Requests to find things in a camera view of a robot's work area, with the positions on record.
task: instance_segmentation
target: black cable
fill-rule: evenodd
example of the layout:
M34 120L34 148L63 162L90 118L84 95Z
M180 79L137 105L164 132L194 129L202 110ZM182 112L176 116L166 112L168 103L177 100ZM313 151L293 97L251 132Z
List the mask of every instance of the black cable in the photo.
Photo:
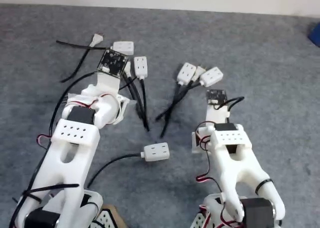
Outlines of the black cable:
M58 112L58 109L62 103L62 101L64 100L64 97L65 95L69 92L69 90L74 86L76 85L79 81L81 81L82 79L85 79L87 77L90 77L91 75L95 74L96 72L91 72L91 73L88 73L88 74L85 74L83 76L81 76L80 78L76 79L73 83L71 83L67 88L66 90L63 92L63 94L61 95L61 97L59 98L55 108L54 108L54 111L53 111L53 114L52 114L52 118L51 118L51 121L50 121L50 126L49 126L49 136L52 136L52 133L53 133L53 126L54 126L54 122L55 122L55 119L56 119L56 115L57 115L57 112Z
M16 198L11 197L11 199L12 199L16 204L18 204L18 200L17 200Z
M78 45L78 44L71 44L71 43L67 43L67 42L63 42L63 41L59 41L56 40L55 41L57 44L62 44L62 45L67 45L73 48L78 48L78 49L94 49L94 50L106 50L108 48L104 48L104 47L90 47L90 46L84 46L84 45Z
M130 92L130 94L131 94L131 96L132 96L132 99L133 99L133 100L137 100L137 99L138 99L138 98L137 98L137 94L136 94L136 92L135 92L134 89L133 89L133 85L134 85L133 79L130 79L130 80L129 80L126 74L123 74L123 79L124 79L124 81L125 81L126 84L127 84L127 87L128 87L129 92ZM143 109L143 107L142 107L142 104L139 104L138 101L136 102L136 111L137 111L137 113L138 113L138 117L139 117L140 119L142 119L143 126L144 126L145 128L147 128L147 126L146 126L146 121L145 121L145 117L144 117L144 109Z
M222 108L224 105L230 103L230 102L233 102L233 101L236 101L234 104L230 105L230 107L228 108L228 111L230 111L230 109L235 105L237 104L238 102L242 101L243 99L245 99L243 96L240 96L240 97L236 97L236 98L233 98L233 99L229 99L227 101L225 101L224 103L220 104L217 108L214 108L216 110L219 110L220 108Z
M81 57L78 65L76 66L76 68L75 68L75 70L73 71L73 73L72 73L69 77L67 77L67 78L65 78L65 79L62 79L62 80L60 81L60 83L65 83L66 81L74 78L74 77L77 75L77 73L78 73L79 69L81 68L82 63L83 63L84 60L86 59L89 51L90 51L90 49L87 49L87 50L84 52L84 54L82 55L82 57Z
M126 88L128 85L130 85L130 84L131 84L134 80L136 80L136 79L137 79L137 77L134 77L131 82L128 82L128 83L126 83L125 85L123 85L122 87L120 87L120 88L119 88L119 91L122 90L122 89L124 89L124 88Z
M93 177L90 179L90 181L88 182L88 185L86 186L87 189L90 188L90 186L92 185L92 183L94 182L94 180L96 179L96 177L110 164L118 161L118 160L121 160L121 159L124 159L124 158L129 158L129 157L141 157L141 154L140 153L134 153L134 154L126 154L126 155L122 155L118 158L115 158L111 161L109 161L108 163L106 163L104 166L102 166L94 175Z
M179 93L179 95L177 96L177 98L175 99L174 102L171 103L171 105L166 109L164 110L162 113L160 113L156 118L155 120L156 121L159 121L166 113L169 112L169 110L171 108L173 108L175 105L177 105L188 93L189 90L191 89L194 89L198 86L200 86L201 84L200 83L196 83L195 85L191 85L190 87L187 87L185 90L183 90L181 93Z
M245 99L243 96L241 97L238 97L238 100L236 100L234 103L232 103L229 108L228 108L228 111L230 112L231 108L236 105L237 103L241 102L243 99Z
M143 79L140 79L140 84L141 84L141 89L142 89L145 123L146 123L146 126L149 128L148 112L147 112L147 95L146 95L145 81Z
M100 223L100 222L97 221L97 220L93 220L92 223L95 223L95 224L101 226L102 228L106 228L104 224Z
M191 89L193 89L195 87L198 87L199 85L201 85L201 84L200 83L196 83L195 85L193 85L193 81L190 81L188 83L186 89L183 90L181 94L175 95L175 98L174 98L172 104L170 105L170 108L165 113L165 123L164 123L164 127L162 129L162 132L160 134L160 138L163 138L164 135L166 134L166 131L167 131L170 119L171 119L171 114L173 112L174 107L187 95L189 90L191 90Z
M148 122L146 120L146 117L145 117L145 109L143 107L142 100L141 100L140 94L138 92L138 89L137 89L136 85L132 82L132 78L131 77L128 77L128 80L129 80L129 82L131 82L130 86L132 87L132 89L133 89L133 91L135 93L136 104L138 106L140 106L143 125L144 125L145 129L149 132L150 131L149 124L148 124Z
M258 184L258 186L255 188L255 193L258 195L258 192L260 190L260 188L265 184L265 183L268 183L268 182L274 182L271 178L268 178L268 179L265 179L263 180L260 184Z

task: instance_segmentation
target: white plastic housing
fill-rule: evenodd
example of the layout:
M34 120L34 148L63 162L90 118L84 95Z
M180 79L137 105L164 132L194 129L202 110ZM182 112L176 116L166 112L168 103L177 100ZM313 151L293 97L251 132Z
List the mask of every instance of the white plastic housing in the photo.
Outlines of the white plastic housing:
M217 124L219 123L225 123L226 119L229 118L230 112L228 112L228 106L222 106L220 109L217 110L219 105L208 105L206 109L206 118L205 120L213 121ZM211 135L212 130L208 130L207 127L212 126L212 123L206 123L206 127L200 127L198 129L198 132L201 137ZM202 153L203 150L200 148L199 145L197 145L197 140L196 140L196 134L193 132L191 135L192 138L192 153Z
M235 131L216 131L214 127L208 149L220 174L220 185L225 194L226 209L236 221L242 221L245 213L239 200L236 184L244 182L253 190L270 176L261 168L252 144L239 124ZM226 145L237 145L235 154L229 154ZM276 215L280 220L285 216L285 205L272 182L265 183L258 195L272 201Z
M200 75L205 72L206 72L206 70L203 67L197 66L195 73L194 73L191 80L195 82L200 77Z
M223 204L218 203L216 198L223 200L223 197L220 193L220 194L210 194L203 201L203 204L206 206L207 210L211 214L209 224L214 223L214 225L215 225L214 228L221 227L220 225L222 224L222 222L220 219L220 215L221 215L221 211L224 207ZM231 217L231 215L228 213L228 211L226 209L224 209L224 211L223 211L223 217L226 221L233 220L233 218ZM279 226L277 224L274 224L274 228L279 228Z
M126 74L127 77L131 77L131 62L128 61L125 65L124 68L124 73Z
M112 49L128 56L133 55L135 51L134 43L129 41L114 42Z
M99 34L94 34L91 43L89 44L90 47L94 47L95 45L101 43L104 40L103 36Z
M92 220L99 215L100 208L103 204L102 196L97 192L89 190L85 190L84 193L90 196L88 204L81 206L80 209L77 210L74 222L70 228L89 227ZM43 207L43 210L60 214L64 206L64 201L65 191L62 190L48 201Z
M209 87L219 82L224 77L224 74L218 67L214 67L200 76L200 83L205 87Z
M143 148L143 152L141 152L141 158L144 158L148 162L169 159L169 157L170 152L167 143L147 145Z
M190 228L202 228L204 221L205 221L205 217L202 213L198 213L196 214Z
M79 184L76 188L64 189L64 200L59 223L56 228L73 227L84 196L84 183L100 139L94 125L60 119L51 138L42 166L34 180L32 189L58 183ZM43 199L47 191L33 193ZM27 198L18 214L16 223L24 227L27 214L38 208L39 203Z
M190 63L185 63L182 66L182 68L176 78L178 84L187 85L191 81L193 75L195 74L196 69L197 68L195 65L192 65Z
M146 57L134 58L134 72L139 79L144 79L148 76L148 64Z
M105 226L105 228L116 228L117 225L114 224L113 219L111 218L108 211L103 210L99 214L99 216L96 218L96 221L100 222ZM102 228L100 225L96 223L92 223L89 228Z

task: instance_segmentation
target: robotic arm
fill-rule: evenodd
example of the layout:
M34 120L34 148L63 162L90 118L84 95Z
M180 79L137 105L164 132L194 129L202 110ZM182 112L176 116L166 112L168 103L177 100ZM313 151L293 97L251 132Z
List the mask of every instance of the robotic arm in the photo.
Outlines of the robotic arm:
M24 194L19 201L16 228L88 228L98 215L103 199L84 190L84 183L100 140L99 129L119 123L129 102L118 94L127 61L125 55L106 50L98 66L97 84L80 95L69 95L34 179L31 190L36 192ZM50 191L43 187L58 184L70 186L40 208Z
M202 151L200 137L209 137L206 148L219 173L222 192L204 200L211 216L208 227L227 225L222 219L242 222L244 228L278 227L275 221L284 218L285 205L270 176L261 168L243 126L228 122L228 107L221 106L227 101L225 91L209 90L207 96L206 120L210 122L192 134L192 151ZM259 198L239 197L238 182L248 184Z

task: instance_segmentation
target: white connector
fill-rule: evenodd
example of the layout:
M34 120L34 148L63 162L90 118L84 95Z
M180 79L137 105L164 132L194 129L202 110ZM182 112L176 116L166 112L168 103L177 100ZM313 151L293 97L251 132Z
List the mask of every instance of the white connector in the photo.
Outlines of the white connector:
M127 77L131 77L131 62L128 61L125 65L124 68L124 73L126 74Z
M148 64L146 57L135 57L134 72L138 79L145 79L148 76Z
M141 158L144 158L148 162L169 159L169 157L170 152L167 143L147 145L143 148L143 152L141 152Z
M202 86L209 87L223 78L224 74L218 67L214 67L200 76L200 83Z
M192 77L191 80L194 81L194 82L197 81L198 78L200 77L200 75L203 74L203 73L205 73L205 72L206 72L206 70L205 70L204 68L198 66L198 67L196 68L195 73L194 73L194 75L193 75L193 77Z
M103 36L99 34L94 34L91 43L89 44L90 47L94 47L95 45L101 43L104 40Z
M193 75L195 74L196 69L197 68L195 67L195 65L192 65L190 63L185 63L182 66L176 78L176 81L178 82L178 84L187 85L191 81Z
M112 49L124 55L133 55L135 47L133 42L120 41L120 42L114 42Z

